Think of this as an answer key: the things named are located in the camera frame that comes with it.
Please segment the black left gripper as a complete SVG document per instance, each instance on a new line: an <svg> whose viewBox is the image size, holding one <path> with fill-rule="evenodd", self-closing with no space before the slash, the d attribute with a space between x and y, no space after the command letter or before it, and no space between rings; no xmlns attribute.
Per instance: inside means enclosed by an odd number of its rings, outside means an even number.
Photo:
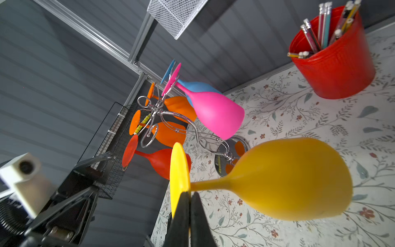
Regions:
<svg viewBox="0 0 395 247"><path fill-rule="evenodd" d="M93 166L104 170L116 159L108 151L77 163L73 170ZM78 247L94 218L99 187L95 179L78 172L70 173L56 189L42 212L24 233L21 247Z"/></svg>

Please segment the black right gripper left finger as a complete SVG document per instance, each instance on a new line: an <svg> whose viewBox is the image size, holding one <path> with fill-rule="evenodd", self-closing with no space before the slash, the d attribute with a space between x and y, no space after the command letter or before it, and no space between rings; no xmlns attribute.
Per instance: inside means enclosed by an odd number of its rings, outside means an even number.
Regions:
<svg viewBox="0 0 395 247"><path fill-rule="evenodd" d="M173 221L163 247L187 247L189 245L190 196L182 192Z"/></svg>

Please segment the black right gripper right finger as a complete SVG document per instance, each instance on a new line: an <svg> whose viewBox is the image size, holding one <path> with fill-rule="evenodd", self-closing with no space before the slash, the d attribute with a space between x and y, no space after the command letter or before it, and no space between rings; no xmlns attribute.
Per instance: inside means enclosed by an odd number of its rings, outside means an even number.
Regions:
<svg viewBox="0 0 395 247"><path fill-rule="evenodd" d="M192 247L217 247L198 192L195 192L191 198L190 229Z"/></svg>

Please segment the red wine glass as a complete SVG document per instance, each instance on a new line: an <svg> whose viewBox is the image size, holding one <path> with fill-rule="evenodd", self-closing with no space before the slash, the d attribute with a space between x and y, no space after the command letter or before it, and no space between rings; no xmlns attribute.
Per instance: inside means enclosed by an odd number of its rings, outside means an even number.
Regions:
<svg viewBox="0 0 395 247"><path fill-rule="evenodd" d="M138 136L134 135L129 140L122 157L122 168L125 170L135 154L149 160L154 170L164 179L170 180L170 162L172 149L162 149L157 152L147 154L137 150Z"/></svg>

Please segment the chrome wine glass rack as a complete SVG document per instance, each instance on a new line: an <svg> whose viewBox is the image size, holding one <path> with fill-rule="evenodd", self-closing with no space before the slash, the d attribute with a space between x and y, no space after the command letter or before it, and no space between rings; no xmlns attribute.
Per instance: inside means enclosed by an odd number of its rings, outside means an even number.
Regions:
<svg viewBox="0 0 395 247"><path fill-rule="evenodd" d="M147 129L142 139L151 136L168 147L177 142L183 144L187 136L193 136L199 147L215 155L217 172L223 177L228 175L238 159L250 150L249 144L241 137L233 136L223 141L213 134L200 133L193 122L197 115L186 97L159 98L154 94L155 90L156 83L153 82L148 95L144 97L146 103L139 104L143 110L150 113L140 122L141 110L136 111L129 127L131 136L139 136Z"/></svg>

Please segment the yellow wine glass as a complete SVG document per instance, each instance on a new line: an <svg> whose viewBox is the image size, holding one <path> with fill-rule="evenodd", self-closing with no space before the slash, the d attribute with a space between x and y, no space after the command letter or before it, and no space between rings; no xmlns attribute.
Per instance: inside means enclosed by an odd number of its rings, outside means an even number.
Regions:
<svg viewBox="0 0 395 247"><path fill-rule="evenodd" d="M340 215L351 203L350 171L327 143L309 137L272 140L247 151L231 173L191 182L186 153L173 146L170 164L171 210L183 192L228 190L269 217L306 221Z"/></svg>

